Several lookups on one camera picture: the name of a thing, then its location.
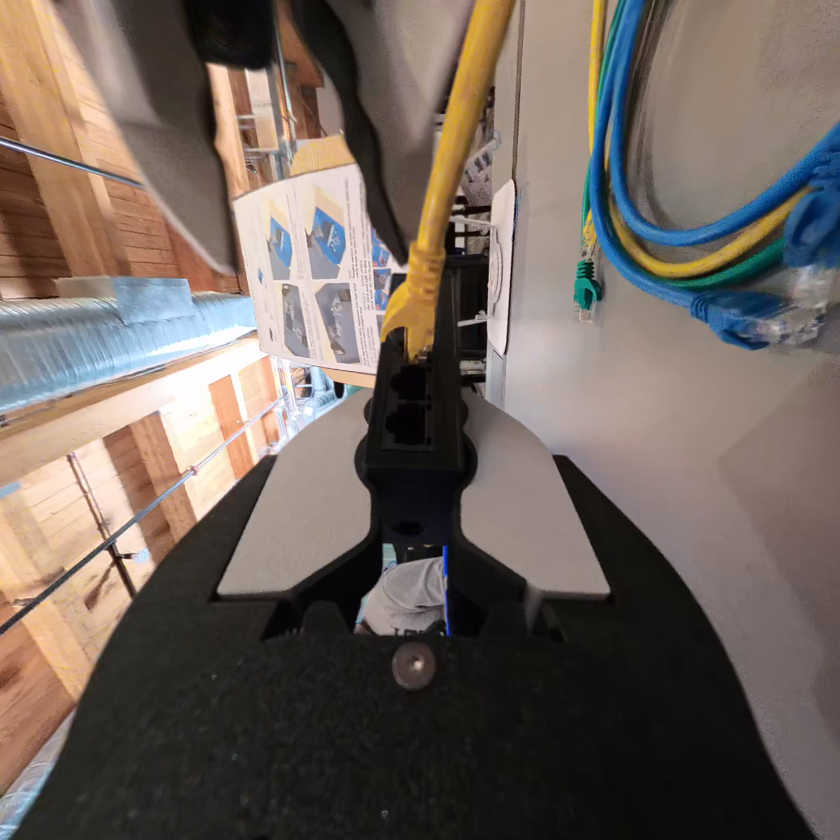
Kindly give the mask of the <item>silver ventilation duct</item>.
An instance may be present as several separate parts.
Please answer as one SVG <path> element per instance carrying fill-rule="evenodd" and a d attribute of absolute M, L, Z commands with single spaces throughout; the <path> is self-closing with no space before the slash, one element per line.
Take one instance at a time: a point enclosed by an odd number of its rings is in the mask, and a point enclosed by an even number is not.
<path fill-rule="evenodd" d="M 2 301 L 2 414 L 157 370 L 256 330 L 248 297 L 192 291 L 184 278 L 56 284 L 58 298 Z"/>

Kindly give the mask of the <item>white round disc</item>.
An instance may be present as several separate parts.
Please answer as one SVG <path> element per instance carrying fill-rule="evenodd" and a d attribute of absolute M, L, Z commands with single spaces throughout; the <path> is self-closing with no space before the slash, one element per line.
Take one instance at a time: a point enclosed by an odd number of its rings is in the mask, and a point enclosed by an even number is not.
<path fill-rule="evenodd" d="M 493 196 L 490 208 L 487 337 L 500 356 L 508 351 L 513 244 L 517 216 L 517 187 L 513 179 Z"/>

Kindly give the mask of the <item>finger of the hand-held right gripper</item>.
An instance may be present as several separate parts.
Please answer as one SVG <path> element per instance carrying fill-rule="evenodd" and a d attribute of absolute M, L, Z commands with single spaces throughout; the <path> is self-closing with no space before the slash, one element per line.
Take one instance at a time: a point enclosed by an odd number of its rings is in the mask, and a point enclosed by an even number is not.
<path fill-rule="evenodd" d="M 214 100 L 185 4 L 59 2 L 59 18 L 143 183 L 167 221 L 220 273 L 238 267 Z"/>
<path fill-rule="evenodd" d="M 332 84 L 368 217 L 407 263 L 432 168 L 434 126 L 470 1 L 294 1 L 299 36 Z"/>

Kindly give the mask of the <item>thin metal rod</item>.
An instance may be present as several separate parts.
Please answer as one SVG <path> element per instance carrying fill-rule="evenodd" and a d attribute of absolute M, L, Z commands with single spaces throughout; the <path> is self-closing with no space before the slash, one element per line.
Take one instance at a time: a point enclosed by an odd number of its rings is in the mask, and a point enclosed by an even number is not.
<path fill-rule="evenodd" d="M 130 520 L 127 520 L 120 528 L 117 529 L 117 531 L 113 532 L 105 540 L 102 540 L 94 549 L 92 549 L 92 551 L 84 555 L 78 562 L 74 563 L 71 567 L 59 574 L 37 595 L 29 598 L 23 606 L 19 607 L 16 612 L 1 625 L 1 635 L 5 635 L 5 633 L 15 627 L 18 623 L 21 623 L 30 613 L 34 611 L 34 609 L 36 609 L 37 606 L 47 601 L 61 586 L 81 572 L 82 569 L 84 569 L 90 562 L 94 561 L 100 554 L 110 553 L 110 549 L 126 532 L 139 524 L 145 517 L 152 513 L 152 511 L 159 508 L 163 501 L 169 500 L 177 490 L 184 487 L 189 480 L 197 476 L 198 473 L 210 464 L 218 455 L 226 451 L 226 449 L 233 443 L 239 441 L 240 438 L 245 436 L 246 432 L 262 420 L 263 417 L 270 413 L 275 413 L 277 409 L 280 408 L 281 404 L 282 397 L 278 397 L 276 400 L 269 403 L 261 412 L 257 413 L 248 421 L 242 422 L 239 429 L 234 434 L 226 438 L 223 443 L 217 446 L 210 454 L 199 460 L 196 465 L 189 466 L 173 485 L 155 497 L 149 505 L 136 513 Z"/>
<path fill-rule="evenodd" d="M 89 175 L 95 175 L 95 176 L 100 177 L 101 179 L 111 181 L 111 182 L 116 182 L 116 183 L 119 183 L 119 184 L 124 185 L 124 186 L 130 186 L 130 187 L 138 188 L 138 189 L 144 189 L 145 188 L 143 183 L 138 182 L 138 181 L 136 181 L 132 178 L 129 178 L 128 176 L 120 175 L 120 174 L 115 173 L 115 172 L 106 171 L 106 170 L 103 170 L 103 169 L 101 169 L 97 166 L 91 165 L 91 164 L 82 163 L 80 161 L 74 161 L 74 160 L 72 160 L 70 158 L 67 158 L 65 156 L 58 155 L 58 154 L 53 154 L 53 153 L 47 152 L 45 150 L 38 149 L 38 148 L 36 148 L 32 145 L 29 145 L 29 144 L 26 144 L 26 143 L 20 143 L 19 141 L 12 140 L 12 139 L 6 138 L 4 136 L 1 137 L 1 147 L 8 150 L 8 151 L 13 151 L 13 152 L 16 152 L 16 153 L 25 154 L 26 156 L 31 157 L 31 158 L 36 158 L 36 159 L 39 159 L 39 160 L 42 160 L 42 161 L 48 161 L 50 163 L 55 163 L 55 164 L 58 164 L 58 165 L 62 165 L 66 168 L 69 168 L 69 169 L 72 169 L 72 170 L 75 170 L 75 171 L 79 171 L 79 172 L 84 172 L 84 173 L 87 173 Z"/>

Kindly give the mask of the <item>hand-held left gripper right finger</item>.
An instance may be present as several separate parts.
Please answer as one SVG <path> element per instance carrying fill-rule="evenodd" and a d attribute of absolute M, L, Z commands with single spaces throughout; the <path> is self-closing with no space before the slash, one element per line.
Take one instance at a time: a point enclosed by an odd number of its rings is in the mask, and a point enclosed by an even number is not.
<path fill-rule="evenodd" d="M 603 601 L 611 589 L 552 454 L 519 420 L 463 393 L 476 468 L 462 490 L 450 580 L 472 601 Z"/>

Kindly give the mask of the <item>grey clothing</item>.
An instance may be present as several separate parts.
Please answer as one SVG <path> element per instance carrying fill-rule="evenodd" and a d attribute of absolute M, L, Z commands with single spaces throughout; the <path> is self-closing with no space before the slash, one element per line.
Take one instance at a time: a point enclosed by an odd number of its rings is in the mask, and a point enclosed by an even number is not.
<path fill-rule="evenodd" d="M 442 635 L 446 625 L 444 558 L 394 564 L 366 596 L 357 635 Z"/>

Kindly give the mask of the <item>printed instruction sheet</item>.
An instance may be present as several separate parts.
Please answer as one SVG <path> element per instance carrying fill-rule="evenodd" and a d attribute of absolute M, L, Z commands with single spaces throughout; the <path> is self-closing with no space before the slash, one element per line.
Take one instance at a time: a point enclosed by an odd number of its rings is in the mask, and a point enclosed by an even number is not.
<path fill-rule="evenodd" d="M 234 201 L 259 345 L 280 360 L 374 375 L 395 277 L 357 164 L 296 175 Z"/>

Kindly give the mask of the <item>black ethernet port block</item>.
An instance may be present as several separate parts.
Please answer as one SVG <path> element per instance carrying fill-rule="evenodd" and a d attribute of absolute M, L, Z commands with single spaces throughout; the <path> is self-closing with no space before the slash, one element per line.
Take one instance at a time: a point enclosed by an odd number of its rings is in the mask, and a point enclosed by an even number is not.
<path fill-rule="evenodd" d="M 476 450 L 465 431 L 457 291 L 445 276 L 434 344 L 422 359 L 407 360 L 403 329 L 382 342 L 373 396 L 364 407 L 367 431 L 355 465 L 371 493 L 374 525 L 398 550 L 452 543 L 460 500 L 476 471 Z"/>

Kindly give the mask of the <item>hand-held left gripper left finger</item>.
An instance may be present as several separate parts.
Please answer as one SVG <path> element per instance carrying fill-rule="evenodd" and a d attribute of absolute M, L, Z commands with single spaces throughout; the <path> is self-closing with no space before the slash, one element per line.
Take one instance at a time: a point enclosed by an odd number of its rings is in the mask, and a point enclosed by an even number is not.
<path fill-rule="evenodd" d="M 220 598 L 290 595 L 357 549 L 371 568 L 357 572 L 360 593 L 373 587 L 382 573 L 382 537 L 355 464 L 371 397 L 351 395 L 280 451 L 217 586 Z"/>

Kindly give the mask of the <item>black metal frame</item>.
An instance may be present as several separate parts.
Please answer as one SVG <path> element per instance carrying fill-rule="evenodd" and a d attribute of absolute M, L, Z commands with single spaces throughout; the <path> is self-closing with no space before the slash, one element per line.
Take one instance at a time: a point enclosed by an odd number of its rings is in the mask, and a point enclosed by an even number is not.
<path fill-rule="evenodd" d="M 490 205 L 471 205 L 457 195 L 450 213 L 445 249 L 455 271 L 458 296 L 458 357 L 464 381 L 472 391 L 487 391 L 488 311 L 490 258 Z"/>

